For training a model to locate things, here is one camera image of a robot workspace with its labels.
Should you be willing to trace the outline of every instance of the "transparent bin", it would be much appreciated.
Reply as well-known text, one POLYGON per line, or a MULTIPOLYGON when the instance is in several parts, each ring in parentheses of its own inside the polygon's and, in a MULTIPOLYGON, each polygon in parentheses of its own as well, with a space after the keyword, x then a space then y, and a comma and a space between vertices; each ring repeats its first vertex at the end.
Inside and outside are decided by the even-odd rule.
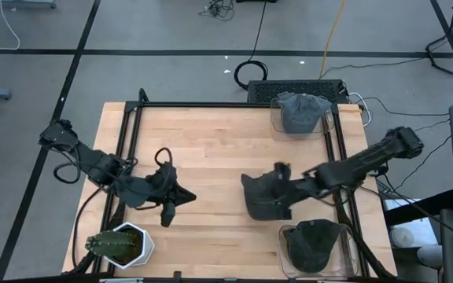
POLYGON ((271 100, 271 135, 275 141, 280 142, 290 142, 290 141, 301 141, 301 140, 315 140, 320 139, 324 136, 325 133, 332 130, 334 127, 333 124, 333 114, 331 110, 326 111, 326 114, 321 117, 321 119, 315 125, 315 128, 307 132, 299 134, 290 134, 286 133, 282 125, 284 119, 284 113, 279 106, 278 98, 271 100))
POLYGON ((348 231, 350 229, 346 225, 342 225, 344 229, 340 232, 337 237, 337 241, 333 246, 330 259, 326 264, 326 267, 318 273, 305 273, 298 270, 289 259, 288 249, 286 247, 287 242, 283 235, 283 231, 296 228, 292 225, 284 225, 279 230, 279 266, 282 272, 288 278, 299 278, 299 277, 353 277, 358 274, 359 261, 357 260, 357 253, 355 251, 355 242, 348 231))

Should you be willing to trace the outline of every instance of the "potted cactus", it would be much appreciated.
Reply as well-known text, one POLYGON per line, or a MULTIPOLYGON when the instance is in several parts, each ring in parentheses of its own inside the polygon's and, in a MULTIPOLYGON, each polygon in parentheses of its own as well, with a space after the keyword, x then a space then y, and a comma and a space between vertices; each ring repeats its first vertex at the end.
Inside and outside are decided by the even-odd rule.
POLYGON ((155 244, 146 230, 125 222, 113 230, 88 237, 85 248, 95 255, 103 256, 115 266, 126 269, 148 262, 155 244))

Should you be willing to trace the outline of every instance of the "concrete floor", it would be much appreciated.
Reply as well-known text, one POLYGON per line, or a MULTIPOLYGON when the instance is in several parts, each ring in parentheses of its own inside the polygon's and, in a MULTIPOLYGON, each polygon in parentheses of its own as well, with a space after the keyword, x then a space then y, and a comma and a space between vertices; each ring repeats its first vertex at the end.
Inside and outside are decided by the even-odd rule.
MULTIPOLYGON (((13 99, 0 101, 0 255, 40 150, 39 133, 50 121, 70 68, 93 0, 57 0, 57 9, 6 10, 24 49, 70 50, 71 55, 0 54, 0 87, 13 99)), ((450 20, 451 0, 439 0, 450 20)), ((101 0, 87 49, 90 50, 250 50, 262 5, 236 5, 229 22, 197 15, 207 0, 101 0)), ((322 51, 340 0, 280 0, 268 4, 258 50, 322 51)), ((429 0, 355 0, 347 3, 330 50, 409 54, 443 34, 429 0)), ((0 46, 14 46, 0 15, 0 46)), ((438 52, 451 52, 448 45, 438 52)), ((327 66, 376 64, 406 58, 329 57, 327 66)), ((246 101, 233 80, 245 56, 101 56, 81 57, 62 117, 70 119, 82 141, 92 144, 106 101, 135 100, 144 87, 151 101, 246 101)), ((316 79, 321 57, 256 57, 270 68, 269 79, 316 79)), ((439 59, 453 68, 453 58, 439 59)), ((243 81, 258 79, 246 67, 243 81)), ((453 77, 432 68, 429 60, 392 67, 342 69, 327 79, 343 79, 349 91, 379 97, 399 112, 446 112, 453 105, 453 77)), ((366 128, 370 143, 392 127, 422 127, 442 120, 392 116, 376 101, 366 128)), ((419 132, 425 152, 448 135, 447 124, 419 132)), ((425 157, 393 161, 389 177, 395 186, 425 157)), ((48 155, 28 217, 18 238, 5 279, 59 274, 68 246, 82 182, 65 186, 52 176, 63 162, 48 155)), ((428 197, 453 188, 451 144, 435 153, 400 189, 409 197, 428 197)))

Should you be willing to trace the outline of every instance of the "wooden tabletop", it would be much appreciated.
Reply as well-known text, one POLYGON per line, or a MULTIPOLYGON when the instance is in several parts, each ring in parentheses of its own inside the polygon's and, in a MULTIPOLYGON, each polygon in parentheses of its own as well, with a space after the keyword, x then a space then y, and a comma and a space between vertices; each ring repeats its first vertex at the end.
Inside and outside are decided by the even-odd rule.
MULTIPOLYGON (((123 109, 124 103, 105 104, 95 149, 116 151, 123 109)), ((339 105, 339 109, 351 156, 367 147, 361 116, 357 105, 339 105)), ((268 108, 144 108, 135 153, 139 163, 133 175, 152 174, 157 169, 154 154, 166 146, 172 151, 179 184, 195 193, 197 200, 178 206, 169 228, 160 226, 161 208, 127 209, 124 220, 147 230, 156 250, 146 265, 116 270, 116 276, 172 277, 180 270, 183 277, 286 278, 278 261, 281 226, 309 219, 337 221, 337 216, 334 208, 307 199, 292 206, 291 221, 260 222, 249 217, 242 173, 258 177, 271 171, 274 162, 284 161, 291 163, 292 178, 300 178, 302 171, 328 161, 324 138, 276 141, 271 127, 268 108)), ((332 136, 336 141, 334 130, 332 136)), ((338 158, 336 142, 334 148, 338 158)), ((377 190, 373 178, 367 178, 364 187, 377 190)), ((86 180, 79 205, 95 190, 86 180)), ((385 268, 396 274, 381 202, 364 190, 357 190, 355 195, 365 242, 385 268)), ((82 214, 77 260, 87 253, 83 247, 86 238, 99 232, 105 199, 106 194, 98 194, 82 214)), ((70 241, 64 271, 72 269, 71 251, 70 241)), ((331 264, 340 260, 333 256, 331 264)))

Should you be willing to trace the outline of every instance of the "white object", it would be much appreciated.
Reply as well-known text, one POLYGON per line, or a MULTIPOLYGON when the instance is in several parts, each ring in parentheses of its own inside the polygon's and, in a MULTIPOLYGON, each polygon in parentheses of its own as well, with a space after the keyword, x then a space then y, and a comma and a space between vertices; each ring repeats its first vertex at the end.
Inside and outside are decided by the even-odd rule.
POLYGON ((393 228, 389 232, 391 243, 398 248, 409 248, 414 244, 414 234, 407 228, 393 228))
POLYGON ((109 257, 103 256, 104 259, 106 259, 110 263, 114 264, 115 266, 117 266, 118 268, 121 268, 123 270, 128 268, 129 266, 138 266, 138 265, 146 264, 148 262, 149 257, 153 253, 153 250, 155 249, 155 243, 153 243, 153 240, 149 236, 148 232, 146 230, 143 230, 143 229, 137 227, 136 225, 134 225, 130 222, 125 222, 124 224, 113 229, 113 231, 120 231, 120 230, 123 230, 124 228, 127 228, 128 226, 130 228, 133 228, 133 229, 139 231, 139 233, 141 233, 141 235, 142 235, 141 255, 139 255, 137 258, 135 258, 131 262, 127 263, 126 265, 121 265, 121 264, 115 262, 114 260, 110 259, 109 257))
POLYGON ((20 39, 17 36, 17 34, 15 33, 15 31, 13 31, 12 27, 10 27, 10 25, 8 24, 8 20, 6 19, 5 13, 3 12, 3 1, 2 0, 0 0, 0 10, 1 10, 1 16, 3 17, 3 20, 5 20, 6 27, 8 27, 8 29, 12 32, 15 39, 17 39, 17 47, 15 47, 15 48, 0 47, 0 50, 18 50, 20 48, 20 39))
MULTIPOLYGON (((408 202, 406 200, 384 200, 384 204, 385 209, 390 210, 404 206, 405 204, 408 204, 408 202)), ((399 225, 394 225, 392 228, 400 227, 409 229, 409 231, 412 232, 412 235, 414 235, 414 244, 411 246, 411 248, 438 245, 438 241, 436 240, 436 236, 434 235, 433 228, 431 227, 431 223, 429 222, 429 219, 427 217, 399 225)))
POLYGON ((417 258, 433 269, 440 269, 444 265, 444 251, 440 245, 421 247, 417 250, 417 258))
POLYGON ((359 97, 359 100, 363 103, 363 105, 365 107, 366 114, 368 115, 368 121, 363 124, 363 127, 368 126, 370 124, 370 122, 371 122, 371 114, 370 114, 370 110, 368 109, 368 105, 366 105, 365 100, 363 99, 361 94, 358 94, 358 93, 350 93, 349 95, 355 95, 355 96, 359 97))

